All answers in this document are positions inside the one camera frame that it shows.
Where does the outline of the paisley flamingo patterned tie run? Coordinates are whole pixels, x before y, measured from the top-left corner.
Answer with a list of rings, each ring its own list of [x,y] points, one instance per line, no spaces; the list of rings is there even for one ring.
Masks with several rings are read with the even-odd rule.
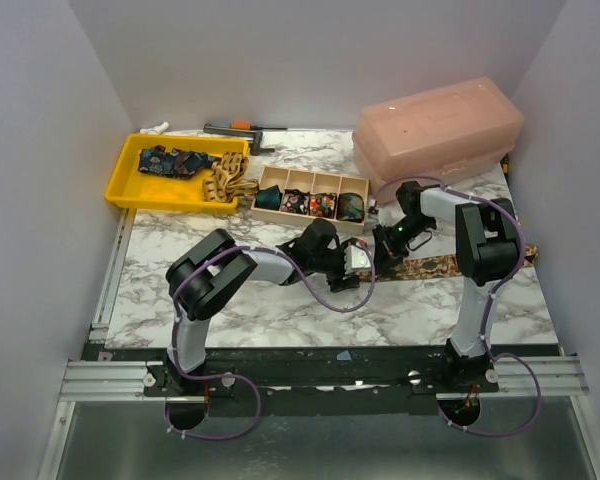
[[[539,248],[534,244],[527,244],[523,268],[534,266],[539,256]],[[405,259],[401,264],[391,267],[384,273],[376,274],[377,282],[385,281],[410,281],[440,278],[454,278],[462,276],[459,270],[456,255],[425,257],[421,259]],[[359,273],[361,282],[370,283],[371,273]]]

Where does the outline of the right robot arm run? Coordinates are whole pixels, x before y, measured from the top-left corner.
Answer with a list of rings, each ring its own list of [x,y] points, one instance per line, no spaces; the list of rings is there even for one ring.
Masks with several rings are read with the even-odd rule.
[[[459,316],[447,339],[439,378],[460,392],[490,367],[489,337],[500,290],[524,263],[526,244],[506,198],[487,200],[448,186],[403,183],[396,191],[403,216],[373,230],[375,272],[384,274],[413,250],[410,245],[439,221],[455,229],[456,263],[463,276]]]

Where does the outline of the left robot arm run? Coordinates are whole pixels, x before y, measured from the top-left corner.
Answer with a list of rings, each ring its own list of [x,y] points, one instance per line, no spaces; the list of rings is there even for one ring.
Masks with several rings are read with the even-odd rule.
[[[274,248],[240,244],[224,229],[212,231],[166,273],[174,306],[167,347],[168,384],[177,393],[189,395],[212,378],[201,372],[210,321],[245,283],[280,287],[302,283],[323,307],[344,314],[360,309],[369,299],[337,307],[310,285],[309,277],[324,276],[330,291],[337,293],[357,289],[362,271],[374,271],[367,243],[355,237],[340,240],[336,227],[323,219],[312,221],[299,236]]]

